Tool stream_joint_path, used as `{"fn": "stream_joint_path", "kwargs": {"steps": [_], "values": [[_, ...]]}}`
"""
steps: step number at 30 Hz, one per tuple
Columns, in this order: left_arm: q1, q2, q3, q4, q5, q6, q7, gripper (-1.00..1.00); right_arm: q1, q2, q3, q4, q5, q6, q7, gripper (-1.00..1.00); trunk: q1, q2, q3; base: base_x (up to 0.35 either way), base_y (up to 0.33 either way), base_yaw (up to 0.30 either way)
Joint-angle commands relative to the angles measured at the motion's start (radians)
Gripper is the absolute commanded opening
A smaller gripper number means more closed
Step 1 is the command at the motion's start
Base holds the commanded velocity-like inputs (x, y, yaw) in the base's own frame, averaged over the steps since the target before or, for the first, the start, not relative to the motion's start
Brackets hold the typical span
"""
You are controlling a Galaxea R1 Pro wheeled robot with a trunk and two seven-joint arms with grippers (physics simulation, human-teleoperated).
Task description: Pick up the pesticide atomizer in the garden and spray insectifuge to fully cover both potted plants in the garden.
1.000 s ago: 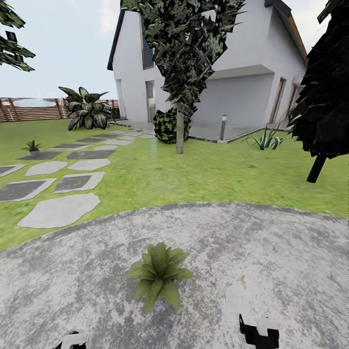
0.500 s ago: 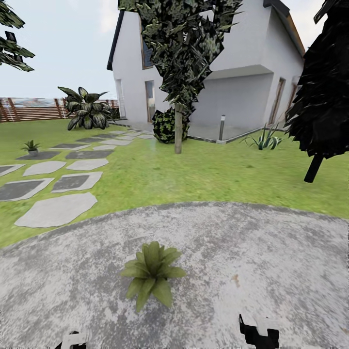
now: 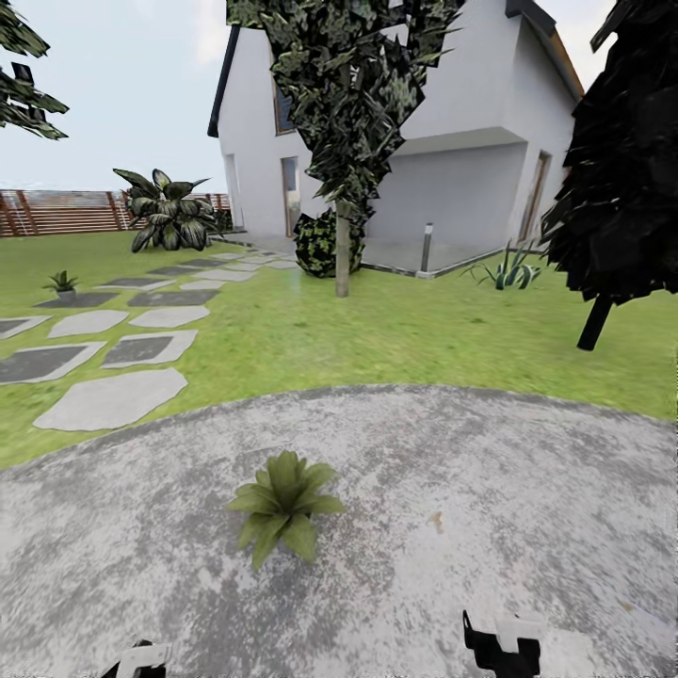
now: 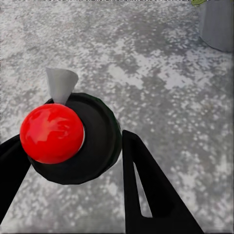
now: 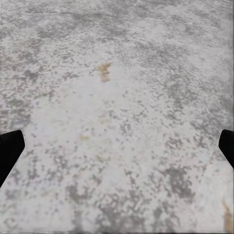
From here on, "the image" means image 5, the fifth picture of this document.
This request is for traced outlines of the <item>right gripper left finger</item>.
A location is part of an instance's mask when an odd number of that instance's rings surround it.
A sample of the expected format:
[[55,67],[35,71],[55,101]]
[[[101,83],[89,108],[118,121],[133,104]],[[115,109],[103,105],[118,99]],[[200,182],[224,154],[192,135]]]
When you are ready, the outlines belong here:
[[25,148],[21,130],[0,135],[0,188]]

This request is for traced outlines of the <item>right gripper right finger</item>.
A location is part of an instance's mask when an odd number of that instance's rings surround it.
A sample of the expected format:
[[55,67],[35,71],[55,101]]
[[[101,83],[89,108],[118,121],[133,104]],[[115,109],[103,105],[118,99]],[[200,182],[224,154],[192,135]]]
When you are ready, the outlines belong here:
[[234,132],[222,130],[218,146],[234,169]]

